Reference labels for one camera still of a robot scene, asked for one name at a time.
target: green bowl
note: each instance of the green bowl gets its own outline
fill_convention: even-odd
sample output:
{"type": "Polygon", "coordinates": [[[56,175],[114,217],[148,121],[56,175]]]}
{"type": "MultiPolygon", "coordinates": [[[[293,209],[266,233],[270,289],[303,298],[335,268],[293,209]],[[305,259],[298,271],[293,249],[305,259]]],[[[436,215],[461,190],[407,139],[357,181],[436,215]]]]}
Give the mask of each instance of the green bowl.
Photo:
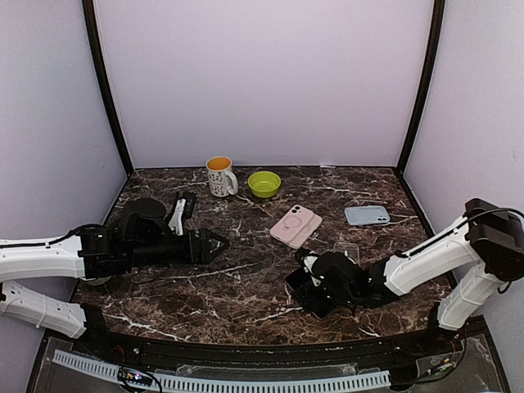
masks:
{"type": "Polygon", "coordinates": [[[255,172],[247,180],[247,184],[258,198],[270,198],[275,195],[280,188],[282,181],[277,174],[273,172],[255,172]]]}

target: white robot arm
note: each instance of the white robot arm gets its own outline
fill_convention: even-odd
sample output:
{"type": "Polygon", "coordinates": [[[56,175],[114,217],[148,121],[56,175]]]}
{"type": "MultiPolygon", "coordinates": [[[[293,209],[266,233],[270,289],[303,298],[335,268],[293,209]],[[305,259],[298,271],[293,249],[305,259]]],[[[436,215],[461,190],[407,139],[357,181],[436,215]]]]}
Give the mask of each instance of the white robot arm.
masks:
{"type": "Polygon", "coordinates": [[[9,316],[78,338],[88,328],[104,328],[91,305],[55,300],[15,281],[72,277],[93,280],[149,264],[204,264],[224,251],[228,240],[207,230],[183,230],[196,196],[177,197],[172,212],[152,199],[128,202],[109,227],[84,225],[58,239],[0,240],[0,316],[9,316]],[[211,240],[219,246],[213,248],[211,240]]]}
{"type": "Polygon", "coordinates": [[[324,318],[338,305],[380,307],[459,266],[474,263],[438,307],[437,322],[448,331],[466,319],[506,282],[524,276],[524,231],[520,211],[480,199],[447,229],[412,250],[378,261],[368,270],[340,252],[300,250],[302,264],[287,278],[302,307],[324,318]]]}

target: marble tabletop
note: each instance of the marble tabletop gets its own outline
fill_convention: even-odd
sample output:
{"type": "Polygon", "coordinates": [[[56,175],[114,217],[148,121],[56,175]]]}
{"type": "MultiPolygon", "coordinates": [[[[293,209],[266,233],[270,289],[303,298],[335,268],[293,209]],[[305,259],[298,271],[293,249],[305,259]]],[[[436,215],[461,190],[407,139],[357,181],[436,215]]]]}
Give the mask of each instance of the marble tabletop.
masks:
{"type": "Polygon", "coordinates": [[[210,195],[204,169],[137,170],[120,194],[110,221],[123,204],[152,197],[166,206],[177,191],[198,195],[189,228],[208,228],[231,241],[209,265],[151,267],[139,275],[113,277],[91,287],[81,282],[73,301],[97,305],[108,328],[140,337],[225,345],[286,345],[384,337],[424,329],[430,308],[450,292],[441,276],[379,309],[339,308],[318,320],[291,297],[284,278],[299,265],[294,250],[269,236],[269,229],[296,203],[323,218],[305,247],[322,253],[335,242],[359,246],[369,266],[395,250],[408,250],[425,233],[393,171],[387,168],[235,168],[236,196],[210,195]],[[277,196],[262,200],[246,184],[257,170],[282,178],[277,196]],[[388,225],[351,227],[344,208],[382,205],[388,225]]]}

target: light blue phone case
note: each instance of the light blue phone case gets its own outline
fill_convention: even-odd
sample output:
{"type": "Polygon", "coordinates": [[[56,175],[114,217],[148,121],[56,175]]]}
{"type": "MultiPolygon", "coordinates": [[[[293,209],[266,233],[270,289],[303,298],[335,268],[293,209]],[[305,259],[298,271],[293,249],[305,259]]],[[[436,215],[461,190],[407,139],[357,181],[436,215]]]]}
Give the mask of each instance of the light blue phone case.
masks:
{"type": "Polygon", "coordinates": [[[387,224],[390,215],[384,206],[356,206],[344,209],[349,225],[387,224]]]}

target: wall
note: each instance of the wall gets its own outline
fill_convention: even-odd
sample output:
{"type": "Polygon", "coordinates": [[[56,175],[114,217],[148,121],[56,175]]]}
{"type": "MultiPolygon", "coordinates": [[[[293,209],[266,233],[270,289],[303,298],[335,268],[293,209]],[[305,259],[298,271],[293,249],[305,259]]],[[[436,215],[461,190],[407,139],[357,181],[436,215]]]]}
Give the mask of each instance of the wall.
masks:
{"type": "MultiPolygon", "coordinates": [[[[480,197],[524,210],[524,2],[448,2],[406,176],[439,231],[480,197]]],[[[485,314],[513,391],[524,391],[524,282],[485,314]]]]}
{"type": "Polygon", "coordinates": [[[133,163],[395,165],[432,3],[96,2],[133,163]]]}
{"type": "MultiPolygon", "coordinates": [[[[0,238],[101,222],[125,175],[80,1],[0,2],[0,238]]],[[[61,299],[73,280],[27,280],[61,299]]],[[[42,331],[0,318],[0,391],[25,391],[42,331]]]]}

